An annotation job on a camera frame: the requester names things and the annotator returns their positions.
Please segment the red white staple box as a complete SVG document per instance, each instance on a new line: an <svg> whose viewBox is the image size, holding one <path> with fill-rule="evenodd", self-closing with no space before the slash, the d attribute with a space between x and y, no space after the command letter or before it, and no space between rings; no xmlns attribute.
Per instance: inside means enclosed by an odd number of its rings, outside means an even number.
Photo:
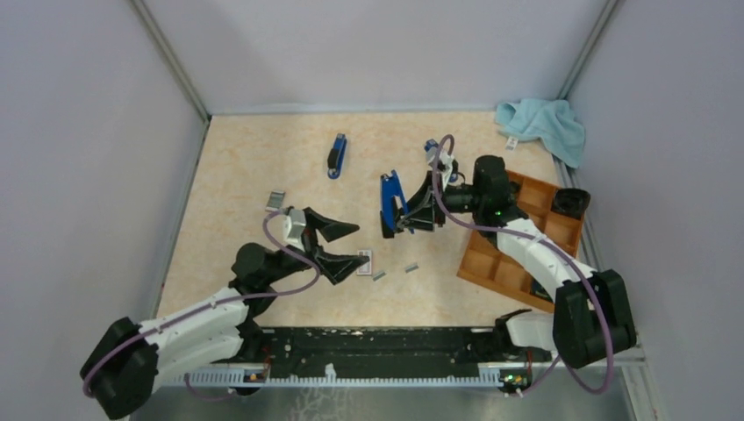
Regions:
<svg viewBox="0 0 744 421"><path fill-rule="evenodd" d="M373 251L371 249L359 250L358 255L365 257L366 261L356 269L356 274L359 276L371 276L373 268Z"/></svg>

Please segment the black tape roll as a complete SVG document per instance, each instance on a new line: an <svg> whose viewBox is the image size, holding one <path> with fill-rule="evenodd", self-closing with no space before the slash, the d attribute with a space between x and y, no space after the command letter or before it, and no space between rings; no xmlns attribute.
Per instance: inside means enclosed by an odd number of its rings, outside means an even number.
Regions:
<svg viewBox="0 0 744 421"><path fill-rule="evenodd" d="M590 205L590 200L590 193L584 189L558 189L551 203L551 211L568 218L581 220Z"/></svg>

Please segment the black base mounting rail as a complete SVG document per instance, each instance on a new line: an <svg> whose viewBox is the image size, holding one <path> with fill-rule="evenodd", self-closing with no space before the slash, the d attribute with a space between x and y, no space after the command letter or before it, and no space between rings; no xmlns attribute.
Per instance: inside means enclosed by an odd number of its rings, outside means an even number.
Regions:
<svg viewBox="0 0 744 421"><path fill-rule="evenodd" d="M270 327L230 363L268 363L270 379L321 377L332 365L340 379L476 377L489 363L553 359L548 351L507 349L490 327Z"/></svg>

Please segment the brown wooden compartment tray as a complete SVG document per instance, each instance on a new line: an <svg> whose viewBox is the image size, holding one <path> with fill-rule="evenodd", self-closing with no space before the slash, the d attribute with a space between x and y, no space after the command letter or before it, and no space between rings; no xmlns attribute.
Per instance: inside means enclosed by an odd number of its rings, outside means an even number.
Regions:
<svg viewBox="0 0 744 421"><path fill-rule="evenodd" d="M562 215L553 209L560 186L527 175L507 172L518 184L515 194L520 209L564 252L576 257L583 229L583 219ZM457 276L547 313L554 304L542 293L535 295L533 278L514 259L500 253L479 233L472 232Z"/></svg>

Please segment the blue black stapler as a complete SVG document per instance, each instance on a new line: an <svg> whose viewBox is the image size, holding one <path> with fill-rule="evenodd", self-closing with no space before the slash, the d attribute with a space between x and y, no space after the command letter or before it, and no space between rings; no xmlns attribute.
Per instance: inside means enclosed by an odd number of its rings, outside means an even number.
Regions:
<svg viewBox="0 0 744 421"><path fill-rule="evenodd" d="M333 146L327 156L326 160L326 174L329 179L335 180L340 177L343 161L345 158L347 148L347 136L345 133L338 133Z"/></svg>
<svg viewBox="0 0 744 421"><path fill-rule="evenodd" d="M414 233L414 229L405 222L410 210L396 170L391 170L389 174L380 176L380 196L380 221L383 238L393 239L397 233L404 230Z"/></svg>

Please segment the light blue cloth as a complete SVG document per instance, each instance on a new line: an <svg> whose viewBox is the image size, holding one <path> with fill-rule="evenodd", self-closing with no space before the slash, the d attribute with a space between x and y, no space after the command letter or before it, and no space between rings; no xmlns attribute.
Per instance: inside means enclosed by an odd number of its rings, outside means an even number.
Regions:
<svg viewBox="0 0 744 421"><path fill-rule="evenodd" d="M497 105L495 122L501 133L519 142L540 140L569 168L583 164L586 131L567 100L524 98Z"/></svg>

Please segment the silver staple strip box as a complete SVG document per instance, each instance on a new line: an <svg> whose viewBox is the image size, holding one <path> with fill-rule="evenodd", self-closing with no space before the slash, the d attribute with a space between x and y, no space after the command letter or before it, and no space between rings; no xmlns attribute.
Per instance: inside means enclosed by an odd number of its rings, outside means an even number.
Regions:
<svg viewBox="0 0 744 421"><path fill-rule="evenodd" d="M266 212L273 212L283 207L283 200L286 196L286 192L283 190L272 190L269 193L268 201L265 206Z"/></svg>

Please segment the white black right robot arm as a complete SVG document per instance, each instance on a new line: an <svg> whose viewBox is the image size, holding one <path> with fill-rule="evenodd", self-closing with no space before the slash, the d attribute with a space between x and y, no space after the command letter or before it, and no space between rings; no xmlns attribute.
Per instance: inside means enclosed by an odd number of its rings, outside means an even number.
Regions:
<svg viewBox="0 0 744 421"><path fill-rule="evenodd" d="M473 231L513 259L548 293L552 315L518 310L495 323L494 349L516 361L528 347L556 352L581 368L637 344L626 285L616 271L598 271L562 251L519 207L504 160L476 159L470 184L444 186L427 173L417 192L401 204L395 175L381 180L381 226L386 239L443 226L448 213L468 213Z"/></svg>

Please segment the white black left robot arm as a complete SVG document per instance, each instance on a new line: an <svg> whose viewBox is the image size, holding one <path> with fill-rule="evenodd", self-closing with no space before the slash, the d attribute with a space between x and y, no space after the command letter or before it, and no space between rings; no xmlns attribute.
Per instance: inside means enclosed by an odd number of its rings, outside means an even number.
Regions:
<svg viewBox="0 0 744 421"><path fill-rule="evenodd" d="M248 242L236 253L233 279L205 299L160 318L110 324L80 370L82 392L111 420L139 409L165 381L216 361L250 363L263 340L255 317L280 296L325 277L338 284L368 263L365 255L332 254L324 243L358 232L357 224L310 207L269 213L262 228L271 248Z"/></svg>

